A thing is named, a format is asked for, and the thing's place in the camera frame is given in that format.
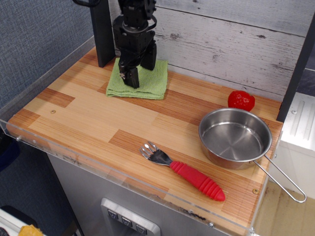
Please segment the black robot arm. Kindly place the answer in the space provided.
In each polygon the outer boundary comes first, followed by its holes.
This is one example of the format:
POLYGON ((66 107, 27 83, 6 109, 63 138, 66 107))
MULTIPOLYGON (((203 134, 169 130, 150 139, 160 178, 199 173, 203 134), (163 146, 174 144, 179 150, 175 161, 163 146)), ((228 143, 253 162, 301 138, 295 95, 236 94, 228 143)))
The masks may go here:
POLYGON ((110 20, 107 0, 76 0, 75 4, 88 7, 91 13, 98 65, 104 67, 117 48, 121 55, 119 73, 125 85, 138 88, 137 66, 153 70, 157 46, 154 40, 154 0, 120 0, 120 14, 110 20))

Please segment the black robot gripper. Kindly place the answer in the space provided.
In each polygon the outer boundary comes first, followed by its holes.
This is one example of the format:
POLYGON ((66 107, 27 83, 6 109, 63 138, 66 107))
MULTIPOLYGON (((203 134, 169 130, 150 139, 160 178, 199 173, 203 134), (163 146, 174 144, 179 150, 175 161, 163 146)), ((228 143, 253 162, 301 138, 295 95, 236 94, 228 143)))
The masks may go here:
POLYGON ((153 70, 156 64, 157 46, 154 40, 155 25, 144 21, 140 27, 127 25, 123 16, 113 22, 116 47, 119 49, 120 77, 125 85, 137 89, 140 87, 137 66, 153 70))

